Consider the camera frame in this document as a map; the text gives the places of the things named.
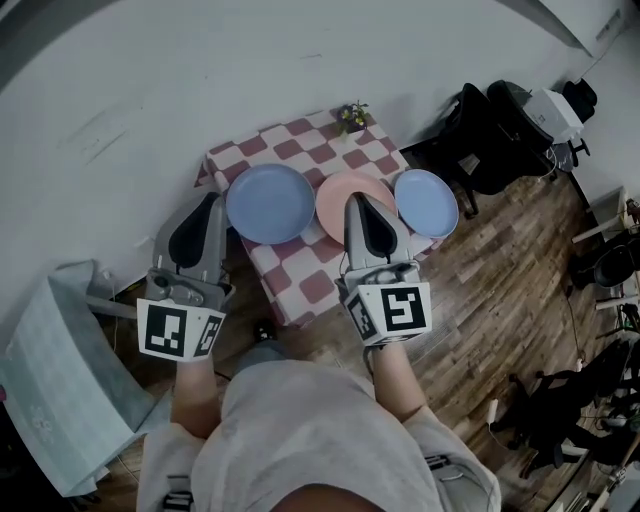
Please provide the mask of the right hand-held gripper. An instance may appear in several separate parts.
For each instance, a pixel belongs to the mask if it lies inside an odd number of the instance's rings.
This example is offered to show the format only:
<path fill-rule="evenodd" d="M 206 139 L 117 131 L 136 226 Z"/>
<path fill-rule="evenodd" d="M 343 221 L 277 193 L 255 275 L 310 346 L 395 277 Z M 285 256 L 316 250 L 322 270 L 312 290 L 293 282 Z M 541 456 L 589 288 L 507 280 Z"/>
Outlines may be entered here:
<path fill-rule="evenodd" d="M 411 260 L 404 222 L 381 201 L 354 193 L 346 204 L 344 227 L 351 271 L 336 286 L 362 344 L 384 346 L 430 332 L 430 285 Z M 389 265 L 371 268 L 381 264 Z"/>

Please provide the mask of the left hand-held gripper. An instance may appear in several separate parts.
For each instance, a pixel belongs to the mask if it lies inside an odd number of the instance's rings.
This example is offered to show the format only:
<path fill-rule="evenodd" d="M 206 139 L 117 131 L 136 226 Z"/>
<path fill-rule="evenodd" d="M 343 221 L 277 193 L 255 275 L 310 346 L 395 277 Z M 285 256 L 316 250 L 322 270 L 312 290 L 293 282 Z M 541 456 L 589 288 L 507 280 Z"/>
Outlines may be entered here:
<path fill-rule="evenodd" d="M 204 360 L 221 331 L 235 287 L 220 282 L 227 214 L 215 192 L 176 209 L 158 231 L 145 297 L 136 303 L 139 351 L 167 360 Z M 192 269 L 202 281 L 180 276 Z"/>

